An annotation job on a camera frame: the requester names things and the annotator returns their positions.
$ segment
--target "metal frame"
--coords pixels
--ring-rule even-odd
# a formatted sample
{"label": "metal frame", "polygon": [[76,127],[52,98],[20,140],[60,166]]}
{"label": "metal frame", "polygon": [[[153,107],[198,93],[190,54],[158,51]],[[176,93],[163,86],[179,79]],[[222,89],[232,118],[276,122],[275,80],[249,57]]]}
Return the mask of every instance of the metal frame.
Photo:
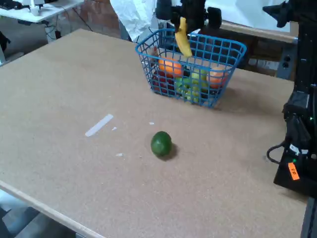
{"label": "metal frame", "polygon": [[294,44],[285,44],[279,66],[276,72],[276,77],[289,79],[293,71],[295,59],[297,57],[297,42]]}
{"label": "metal frame", "polygon": [[309,198],[302,225],[301,238],[317,237],[317,201]]}

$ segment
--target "black cable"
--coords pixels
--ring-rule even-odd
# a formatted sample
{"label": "black cable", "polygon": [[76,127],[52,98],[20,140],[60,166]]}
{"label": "black cable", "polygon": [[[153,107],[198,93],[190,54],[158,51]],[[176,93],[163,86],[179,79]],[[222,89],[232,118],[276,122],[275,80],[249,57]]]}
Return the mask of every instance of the black cable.
{"label": "black cable", "polygon": [[279,165],[279,162],[275,159],[272,159],[271,156],[269,155],[271,153],[271,151],[275,150],[275,149],[278,149],[280,147],[283,147],[285,144],[285,141],[283,141],[282,143],[278,144],[278,145],[274,145],[272,146],[271,148],[269,148],[266,152],[266,157],[272,162],[272,163],[275,163],[275,164],[278,164]]}
{"label": "black cable", "polygon": [[85,25],[92,31],[94,32],[90,26],[87,24],[87,22],[78,14],[78,12],[73,8],[74,12],[77,14],[77,16],[85,23]]}
{"label": "black cable", "polygon": [[153,34],[153,31],[150,29],[150,27],[149,27],[149,31]]}
{"label": "black cable", "polygon": [[[66,14],[67,14],[67,20],[68,20],[68,24],[69,24],[69,32],[72,32],[72,25],[71,25],[71,23],[70,23],[70,18],[69,18],[69,14],[68,14],[68,11],[63,7],[63,6],[56,6],[56,5],[54,5],[54,6],[43,6],[43,7],[47,7],[47,8],[50,8],[50,7],[61,7],[61,8],[63,8],[64,9],[64,12],[66,12]],[[55,27],[54,27],[54,29],[52,30],[52,31],[54,31],[55,29],[57,29],[57,20],[58,20],[58,16],[56,16],[56,24],[55,24]],[[54,38],[52,38],[51,36],[49,36],[48,34],[49,33],[51,33],[52,31],[50,31],[50,32],[48,32],[48,33],[46,33],[46,35],[48,36],[48,37],[50,37],[52,40],[56,40],[56,38],[54,39]]]}

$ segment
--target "plastic fruit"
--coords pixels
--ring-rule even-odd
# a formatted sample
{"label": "plastic fruit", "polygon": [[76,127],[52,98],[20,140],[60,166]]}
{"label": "plastic fruit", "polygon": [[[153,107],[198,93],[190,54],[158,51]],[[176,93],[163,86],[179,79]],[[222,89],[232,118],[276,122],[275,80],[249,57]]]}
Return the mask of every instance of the plastic fruit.
{"label": "plastic fruit", "polygon": [[151,150],[156,156],[166,156],[172,150],[172,139],[165,131],[159,131],[151,140]]}
{"label": "plastic fruit", "polygon": [[194,71],[191,73],[191,78],[193,79],[194,84],[199,84],[199,76],[201,77],[202,81],[207,81],[207,71],[201,69],[199,72],[198,68],[195,68]]}
{"label": "plastic fruit", "polygon": [[161,58],[158,61],[159,69],[168,74],[169,77],[181,77],[183,75],[182,65],[173,58]]}
{"label": "plastic fruit", "polygon": [[199,97],[199,87],[195,86],[193,87],[193,96]]}
{"label": "plastic fruit", "polygon": [[153,87],[153,91],[158,92],[158,93],[167,93],[167,86],[164,83],[165,82],[165,78],[164,81],[161,82],[161,78],[158,79],[158,77],[156,75],[152,76],[152,87]]}
{"label": "plastic fruit", "polygon": [[193,56],[192,50],[190,49],[190,44],[187,39],[187,23],[184,17],[180,18],[180,25],[178,32],[175,33],[175,39],[179,50],[185,57]]}
{"label": "plastic fruit", "polygon": [[187,90],[190,87],[190,79],[182,77],[175,78],[174,87],[177,93],[182,93],[184,89]]}
{"label": "plastic fruit", "polygon": [[225,66],[218,66],[215,68],[212,68],[212,70],[222,70],[221,72],[209,72],[209,84],[210,87],[213,89],[218,89],[220,87],[223,87],[226,84],[226,81],[228,79],[229,73],[224,72]]}
{"label": "plastic fruit", "polygon": [[155,71],[154,74],[158,74],[159,76],[165,77],[165,72],[160,71],[160,70],[159,71]]}
{"label": "plastic fruit", "polygon": [[193,102],[199,103],[199,92],[191,92],[190,90],[188,90],[185,95],[188,101],[192,100],[192,95],[193,95]]}

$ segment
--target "floor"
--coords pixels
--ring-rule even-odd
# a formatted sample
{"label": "floor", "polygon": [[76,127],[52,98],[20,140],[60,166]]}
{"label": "floor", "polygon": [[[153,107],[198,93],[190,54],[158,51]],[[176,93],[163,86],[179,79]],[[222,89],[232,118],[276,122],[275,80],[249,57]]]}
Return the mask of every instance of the floor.
{"label": "floor", "polygon": [[[118,30],[110,30],[106,27],[92,24],[90,24],[90,27],[94,32],[118,38],[120,37]],[[83,22],[69,22],[64,16],[58,18],[57,29],[61,31],[62,36],[79,28],[88,29]],[[7,49],[4,52],[6,57],[19,52],[27,54],[48,43],[43,25],[32,24],[26,26],[18,24],[15,19],[0,17],[0,30],[11,40],[11,43],[8,44]],[[9,224],[23,211],[23,209],[10,211],[4,217],[3,221],[6,224]],[[17,236],[17,238],[75,238],[75,234],[47,216],[40,214]]]}
{"label": "floor", "polygon": [[[103,26],[89,24],[94,32],[120,38],[119,30],[108,29]],[[58,18],[57,29],[64,36],[79,28],[89,30],[89,28],[80,21],[69,22],[64,16]],[[46,45],[47,37],[44,25],[32,24],[30,26],[18,24],[17,20],[7,17],[0,17],[0,30],[11,40],[4,54],[9,57],[15,53],[23,52],[25,54]]]}

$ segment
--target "orange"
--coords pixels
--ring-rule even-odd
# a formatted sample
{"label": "orange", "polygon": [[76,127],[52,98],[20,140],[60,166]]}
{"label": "orange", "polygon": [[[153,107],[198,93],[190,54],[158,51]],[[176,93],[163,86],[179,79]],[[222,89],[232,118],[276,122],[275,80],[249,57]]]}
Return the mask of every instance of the orange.
{"label": "orange", "polygon": [[223,87],[226,84],[229,73],[224,72],[225,66],[218,66],[213,68],[213,70],[223,70],[223,72],[214,72],[211,71],[209,73],[209,78],[207,80],[210,83],[210,88],[218,89],[219,87]]}
{"label": "orange", "polygon": [[182,65],[177,60],[167,57],[167,58],[161,58],[158,61],[159,61],[158,66],[161,71],[170,73],[175,77],[183,76]]}

